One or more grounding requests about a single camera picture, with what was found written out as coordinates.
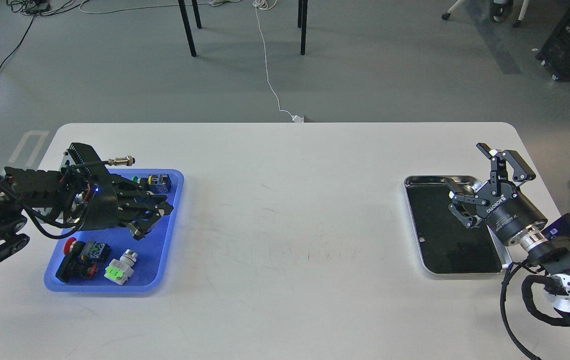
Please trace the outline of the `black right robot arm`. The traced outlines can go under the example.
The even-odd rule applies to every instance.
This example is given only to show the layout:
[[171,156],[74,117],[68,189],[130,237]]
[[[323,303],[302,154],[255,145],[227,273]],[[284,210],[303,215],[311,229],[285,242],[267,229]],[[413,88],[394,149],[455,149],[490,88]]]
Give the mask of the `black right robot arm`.
[[555,327],[570,327],[570,213],[551,224],[520,190],[535,173],[515,150],[491,149],[479,142],[477,148],[490,161],[490,177],[477,190],[463,190],[447,178],[452,202],[450,212],[468,229],[486,224],[505,246],[519,244],[527,258],[508,265],[500,289],[500,316],[512,342],[525,357],[536,359],[507,322],[506,291],[518,272],[531,271],[521,285],[522,300],[534,318]]

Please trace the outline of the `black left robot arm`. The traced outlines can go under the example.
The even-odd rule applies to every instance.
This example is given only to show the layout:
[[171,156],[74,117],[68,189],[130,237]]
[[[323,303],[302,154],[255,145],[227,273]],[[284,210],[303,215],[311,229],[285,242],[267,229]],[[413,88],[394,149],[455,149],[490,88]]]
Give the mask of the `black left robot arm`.
[[150,178],[134,181],[107,170],[134,162],[131,156],[102,160],[92,146],[74,142],[59,170],[6,167],[0,175],[0,262],[29,243],[21,233],[28,220],[55,240],[115,227],[143,239],[174,207]]

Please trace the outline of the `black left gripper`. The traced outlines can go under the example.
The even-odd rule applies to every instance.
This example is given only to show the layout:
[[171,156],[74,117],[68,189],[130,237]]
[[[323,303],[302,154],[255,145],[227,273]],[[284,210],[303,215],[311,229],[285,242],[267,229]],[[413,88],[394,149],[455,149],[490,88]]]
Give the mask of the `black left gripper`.
[[[90,184],[93,195],[88,201],[81,231],[122,226],[118,201],[151,201],[158,198],[147,186],[120,175],[110,175],[104,180],[92,180]],[[166,201],[159,204],[125,203],[125,227],[129,229],[133,239],[142,240],[163,216],[169,215],[173,210],[174,207]]]

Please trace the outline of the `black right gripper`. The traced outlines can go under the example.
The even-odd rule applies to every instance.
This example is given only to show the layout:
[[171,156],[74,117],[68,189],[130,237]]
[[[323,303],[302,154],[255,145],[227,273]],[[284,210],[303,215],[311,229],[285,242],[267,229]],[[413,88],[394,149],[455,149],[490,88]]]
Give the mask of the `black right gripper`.
[[[536,178],[532,168],[515,150],[491,149],[485,143],[476,147],[490,160],[490,178],[476,194],[463,193],[454,180],[445,178],[452,194],[450,212],[466,229],[478,228],[483,220],[505,246],[518,243],[519,233],[528,227],[542,230],[548,219],[519,189]],[[477,215],[464,204],[474,205]]]

